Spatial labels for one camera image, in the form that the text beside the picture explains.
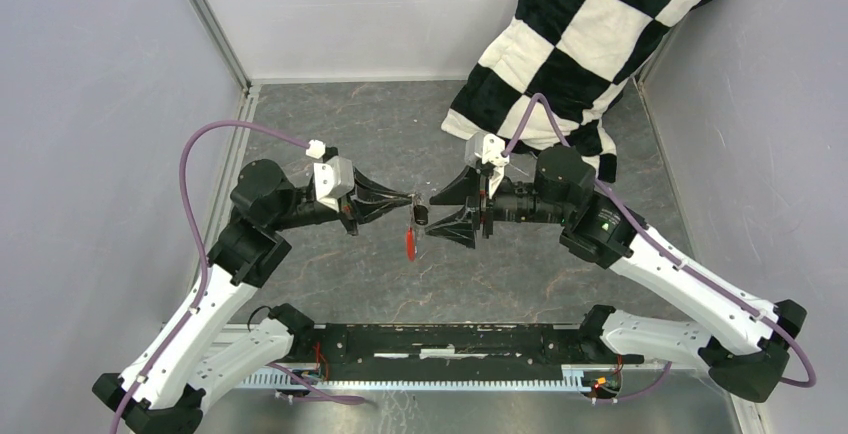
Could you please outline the black head key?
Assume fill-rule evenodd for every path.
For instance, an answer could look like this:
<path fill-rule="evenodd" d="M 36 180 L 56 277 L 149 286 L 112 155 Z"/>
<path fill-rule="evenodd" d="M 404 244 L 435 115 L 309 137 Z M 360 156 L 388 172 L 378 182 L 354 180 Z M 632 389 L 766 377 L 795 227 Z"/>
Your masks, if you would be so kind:
<path fill-rule="evenodd" d="M 425 205 L 415 204 L 412 208 L 413 221 L 418 226 L 426 226 L 429 222 L 429 210 Z"/>

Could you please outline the metal key holder plate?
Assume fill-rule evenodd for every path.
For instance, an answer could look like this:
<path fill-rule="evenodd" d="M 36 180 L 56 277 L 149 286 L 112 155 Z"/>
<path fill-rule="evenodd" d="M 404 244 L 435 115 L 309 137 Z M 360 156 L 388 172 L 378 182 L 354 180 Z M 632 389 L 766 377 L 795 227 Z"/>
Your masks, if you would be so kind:
<path fill-rule="evenodd" d="M 422 199 L 422 197 L 421 197 L 418 193 L 413 193 L 413 194 L 410 196 L 410 198 L 411 198 L 411 212 L 412 212 L 412 208 L 413 208 L 413 206 L 414 206 L 415 204 L 422 204 L 422 205 L 425 205 L 425 204 L 424 204 L 424 201 L 423 201 L 423 199 Z"/>

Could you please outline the red key tag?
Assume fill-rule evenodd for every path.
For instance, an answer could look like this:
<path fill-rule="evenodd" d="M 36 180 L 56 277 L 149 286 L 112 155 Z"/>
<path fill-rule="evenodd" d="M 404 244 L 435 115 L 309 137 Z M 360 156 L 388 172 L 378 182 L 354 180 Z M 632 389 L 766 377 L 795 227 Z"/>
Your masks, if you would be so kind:
<path fill-rule="evenodd" d="M 416 229 L 409 227 L 405 235 L 405 252 L 407 259 L 414 262 L 417 258 Z"/>

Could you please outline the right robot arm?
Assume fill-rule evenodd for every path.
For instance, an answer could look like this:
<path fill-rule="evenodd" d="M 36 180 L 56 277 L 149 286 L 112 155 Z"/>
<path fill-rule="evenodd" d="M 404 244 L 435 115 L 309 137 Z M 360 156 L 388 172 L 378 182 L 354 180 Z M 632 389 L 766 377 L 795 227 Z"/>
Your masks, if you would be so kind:
<path fill-rule="evenodd" d="M 512 182 L 499 160 L 469 153 L 463 171 L 432 198 L 456 212 L 426 232 L 471 248 L 498 222 L 557 224 L 572 255 L 650 289 L 685 314 L 676 322 L 596 305 L 577 336 L 585 359 L 638 356 L 686 365 L 739 398 L 766 401 L 785 380 L 806 310 L 721 280 L 599 191 L 595 175 L 575 149 L 561 145 L 540 153 L 531 182 Z"/>

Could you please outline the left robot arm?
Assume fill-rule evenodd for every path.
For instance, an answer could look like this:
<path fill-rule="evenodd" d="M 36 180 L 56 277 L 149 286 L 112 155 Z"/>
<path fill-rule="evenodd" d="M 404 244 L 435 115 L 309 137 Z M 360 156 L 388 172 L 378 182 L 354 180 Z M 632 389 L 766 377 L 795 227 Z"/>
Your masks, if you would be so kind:
<path fill-rule="evenodd" d="M 121 373 L 105 373 L 93 393 L 111 410 L 112 425 L 135 433 L 193 433 L 210 408 L 263 366 L 284 356 L 306 359 L 313 322 L 292 307 L 214 355 L 208 353 L 231 317 L 267 282 L 292 246 L 286 229 L 340 222 L 355 235 L 362 224 L 413 203 L 414 196 L 382 186 L 340 156 L 313 166 L 295 186 L 274 161 L 245 166 L 230 194 L 231 218 L 210 249 L 177 312 L 147 349 Z"/>

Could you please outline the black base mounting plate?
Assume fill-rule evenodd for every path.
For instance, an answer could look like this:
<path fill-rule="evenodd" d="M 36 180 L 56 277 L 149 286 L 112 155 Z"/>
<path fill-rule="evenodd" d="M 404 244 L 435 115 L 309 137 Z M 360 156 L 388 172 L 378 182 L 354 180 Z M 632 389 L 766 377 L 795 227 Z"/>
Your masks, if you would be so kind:
<path fill-rule="evenodd" d="M 638 365 L 576 324 L 326 324 L 283 358 L 332 381 L 555 380 L 563 366 Z"/>

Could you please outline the black white checkered blanket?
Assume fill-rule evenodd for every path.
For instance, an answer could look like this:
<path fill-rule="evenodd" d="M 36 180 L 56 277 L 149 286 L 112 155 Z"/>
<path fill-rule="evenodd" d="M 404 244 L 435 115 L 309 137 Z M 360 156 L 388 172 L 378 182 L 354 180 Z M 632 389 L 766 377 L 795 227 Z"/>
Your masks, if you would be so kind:
<path fill-rule="evenodd" d="M 520 153 L 566 140 L 600 180 L 618 158 L 603 115 L 690 11 L 712 0 L 518 0 L 486 47 L 441 127 L 468 139 L 515 139 Z"/>

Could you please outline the aluminium frame rail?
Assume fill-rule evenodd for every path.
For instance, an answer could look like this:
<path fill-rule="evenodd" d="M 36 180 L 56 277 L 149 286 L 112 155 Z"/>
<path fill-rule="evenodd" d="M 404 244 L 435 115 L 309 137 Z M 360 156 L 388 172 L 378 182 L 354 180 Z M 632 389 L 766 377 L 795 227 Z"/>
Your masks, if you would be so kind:
<path fill-rule="evenodd" d="M 188 1 L 232 78 L 244 93 L 248 93 L 253 87 L 253 81 L 239 60 L 238 55 L 236 54 L 232 43 L 228 39 L 222 24 L 219 22 L 216 14 L 214 13 L 209 0 Z"/>

